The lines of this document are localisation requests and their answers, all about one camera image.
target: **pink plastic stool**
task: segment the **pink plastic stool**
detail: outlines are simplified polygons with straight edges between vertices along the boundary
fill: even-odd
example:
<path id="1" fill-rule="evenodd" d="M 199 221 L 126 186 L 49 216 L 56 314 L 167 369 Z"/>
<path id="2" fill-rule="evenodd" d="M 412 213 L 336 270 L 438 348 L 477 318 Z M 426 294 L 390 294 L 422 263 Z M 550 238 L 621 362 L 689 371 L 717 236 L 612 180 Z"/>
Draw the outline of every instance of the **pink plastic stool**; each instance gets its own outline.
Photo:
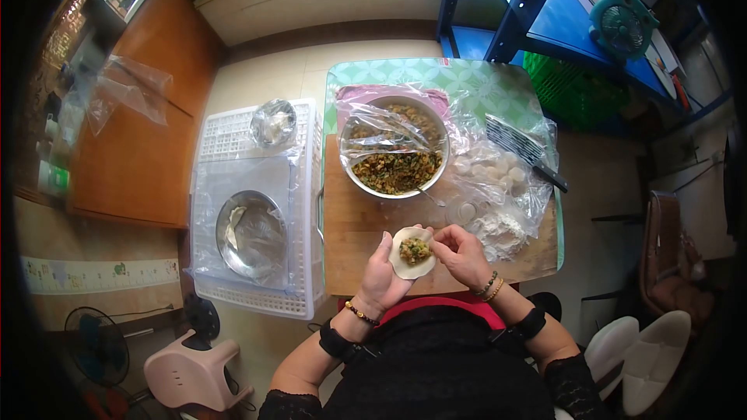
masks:
<path id="1" fill-rule="evenodd" d="M 238 354 L 238 344 L 228 340 L 210 350 L 184 347 L 182 341 L 194 334 L 190 329 L 145 361 L 145 379 L 156 400 L 170 408 L 200 404 L 222 412 L 252 394 L 249 386 L 232 395 L 223 376 L 226 362 Z"/>

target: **green tablecloth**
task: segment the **green tablecloth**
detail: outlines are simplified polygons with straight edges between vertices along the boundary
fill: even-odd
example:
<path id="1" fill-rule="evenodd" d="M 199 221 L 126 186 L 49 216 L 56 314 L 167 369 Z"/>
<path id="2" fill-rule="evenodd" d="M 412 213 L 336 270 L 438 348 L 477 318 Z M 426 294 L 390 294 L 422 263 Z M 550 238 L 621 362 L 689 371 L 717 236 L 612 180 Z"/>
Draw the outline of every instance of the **green tablecloth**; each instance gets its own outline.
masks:
<path id="1" fill-rule="evenodd" d="M 463 99 L 463 104 L 483 120 L 488 112 L 500 116 L 520 129 L 529 129 L 537 125 L 542 117 L 542 109 L 529 75 L 516 65 L 494 64 L 483 60 L 436 58 L 349 61 L 335 65 L 327 74 L 323 141 L 326 141 L 327 135 L 337 133 L 335 93 L 342 86 L 397 85 L 413 82 L 421 84 L 424 88 L 441 89 L 450 99 L 467 91 L 468 96 Z M 549 140 L 549 133 L 544 135 Z M 563 209 L 560 206 L 558 189 L 555 189 L 555 200 L 557 268 L 560 269 L 563 266 L 565 247 Z"/>

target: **metal spoon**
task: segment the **metal spoon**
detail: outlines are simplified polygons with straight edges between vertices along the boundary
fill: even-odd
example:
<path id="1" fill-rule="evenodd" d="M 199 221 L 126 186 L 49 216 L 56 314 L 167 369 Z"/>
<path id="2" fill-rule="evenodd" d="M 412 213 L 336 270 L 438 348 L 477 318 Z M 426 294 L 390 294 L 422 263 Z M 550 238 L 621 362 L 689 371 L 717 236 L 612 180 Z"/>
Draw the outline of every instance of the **metal spoon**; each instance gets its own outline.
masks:
<path id="1" fill-rule="evenodd" d="M 420 191 L 422 194 L 424 194 L 425 196 L 427 196 L 428 198 L 430 198 L 430 200 L 433 201 L 437 207 L 438 206 L 441 207 L 441 208 L 445 208 L 446 207 L 446 203 L 444 203 L 441 200 L 436 200 L 434 197 L 432 197 L 429 194 L 427 194 L 425 192 L 425 190 L 421 189 L 420 187 L 416 187 L 416 190 Z"/>

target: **green plastic crate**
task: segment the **green plastic crate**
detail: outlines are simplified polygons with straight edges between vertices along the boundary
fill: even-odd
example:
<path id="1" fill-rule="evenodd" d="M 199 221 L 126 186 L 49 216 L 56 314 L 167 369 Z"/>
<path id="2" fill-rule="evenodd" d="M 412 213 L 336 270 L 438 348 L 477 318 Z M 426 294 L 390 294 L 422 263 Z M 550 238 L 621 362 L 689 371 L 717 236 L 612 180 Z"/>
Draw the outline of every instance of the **green plastic crate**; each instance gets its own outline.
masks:
<path id="1" fill-rule="evenodd" d="M 563 60 L 525 52 L 524 69 L 542 108 L 574 130 L 592 129 L 630 101 L 627 88 Z"/>

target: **hand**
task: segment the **hand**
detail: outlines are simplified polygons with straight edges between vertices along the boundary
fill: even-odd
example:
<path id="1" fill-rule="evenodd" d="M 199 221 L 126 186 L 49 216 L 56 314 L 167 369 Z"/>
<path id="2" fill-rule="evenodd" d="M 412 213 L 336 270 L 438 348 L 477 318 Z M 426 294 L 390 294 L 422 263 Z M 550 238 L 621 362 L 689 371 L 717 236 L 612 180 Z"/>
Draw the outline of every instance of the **hand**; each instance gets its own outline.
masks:
<path id="1" fill-rule="evenodd" d="M 416 224 L 415 227 L 423 228 L 421 224 Z M 426 230 L 433 233 L 432 227 L 428 227 Z M 389 261 L 391 246 L 391 235 L 389 232 L 384 232 L 379 247 L 368 259 L 368 265 L 363 273 L 363 281 L 357 297 L 363 303 L 362 306 L 368 308 L 370 313 L 376 314 L 366 313 L 365 309 L 359 308 L 369 318 L 379 319 L 387 310 L 402 300 L 402 297 L 415 283 L 415 280 L 403 279 L 395 273 L 395 269 Z"/>
<path id="2" fill-rule="evenodd" d="M 485 288 L 493 271 L 482 252 L 479 238 L 452 224 L 439 230 L 429 245 L 454 279 L 475 292 Z"/>

